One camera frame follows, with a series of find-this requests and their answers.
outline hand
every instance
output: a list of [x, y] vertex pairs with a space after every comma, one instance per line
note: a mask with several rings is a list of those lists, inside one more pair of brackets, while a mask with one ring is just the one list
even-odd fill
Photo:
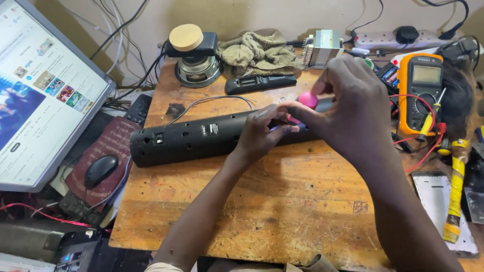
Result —
[[317, 113], [292, 101], [279, 104], [355, 167], [394, 152], [385, 85], [361, 59], [344, 55], [328, 62], [311, 93], [334, 93], [333, 106]]
[[281, 125], [274, 131], [269, 130], [272, 119], [287, 122], [287, 113], [278, 112], [277, 105], [271, 104], [259, 111], [251, 113], [245, 120], [245, 126], [239, 138], [237, 147], [230, 155], [237, 157], [239, 163], [249, 166], [262, 158], [279, 140], [290, 132], [298, 132], [298, 126]]

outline yellow screwdriver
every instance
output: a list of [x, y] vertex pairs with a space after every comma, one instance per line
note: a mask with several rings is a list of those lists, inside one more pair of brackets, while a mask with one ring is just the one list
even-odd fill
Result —
[[[440, 95], [439, 100], [432, 107], [432, 110], [434, 111], [435, 116], [437, 116], [437, 112], [440, 109], [440, 101], [442, 100], [442, 96], [444, 96], [446, 89], [447, 88], [444, 88], [444, 90], [442, 91], [442, 94]], [[427, 139], [427, 133], [428, 133], [431, 125], [432, 125], [432, 113], [429, 112], [428, 115], [427, 115], [427, 118], [425, 118], [425, 122], [424, 122], [423, 127], [420, 131], [420, 134], [415, 138], [415, 140], [417, 142], [421, 142], [421, 143], [425, 142], [425, 140]]]

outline multimeter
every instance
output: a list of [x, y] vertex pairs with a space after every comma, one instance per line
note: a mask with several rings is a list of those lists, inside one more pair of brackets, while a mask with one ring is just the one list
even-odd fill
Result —
[[[431, 107], [442, 95], [442, 63], [438, 55], [416, 53], [403, 57], [397, 72], [400, 94], [413, 94]], [[430, 113], [427, 106], [415, 97], [400, 96], [400, 130], [405, 134], [419, 134]]]

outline black soundbar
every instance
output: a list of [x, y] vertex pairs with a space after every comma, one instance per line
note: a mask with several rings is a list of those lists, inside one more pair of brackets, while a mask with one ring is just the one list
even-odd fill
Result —
[[[316, 111], [325, 112], [331, 105], [331, 98], [320, 99]], [[135, 130], [130, 138], [131, 157], [138, 167], [150, 167], [227, 155], [237, 146], [245, 119], [255, 111]], [[298, 133], [284, 136], [277, 145], [318, 139], [309, 128], [300, 127]]]

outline wooden table surface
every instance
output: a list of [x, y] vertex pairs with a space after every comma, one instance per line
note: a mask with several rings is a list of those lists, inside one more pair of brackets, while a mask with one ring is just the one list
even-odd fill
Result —
[[[145, 127], [167, 124], [195, 100], [225, 94], [225, 77], [190, 89], [176, 79], [174, 65], [175, 60], [166, 59]], [[299, 73], [296, 86], [243, 96], [256, 100], [257, 108], [294, 100], [311, 88], [321, 71]], [[243, 100], [224, 98], [192, 107], [179, 121], [246, 110]], [[415, 165], [421, 156], [402, 155], [404, 167]], [[109, 245], [157, 250], [170, 225], [224, 160], [221, 156], [149, 168], [133, 165]], [[429, 169], [448, 172], [437, 160], [418, 170]], [[275, 147], [235, 186], [205, 255], [305, 265], [323, 253], [337, 269], [390, 271], [374, 220], [364, 181], [324, 141]], [[480, 251], [484, 250], [483, 226], [470, 225]], [[484, 258], [460, 262], [468, 272], [484, 267]]]

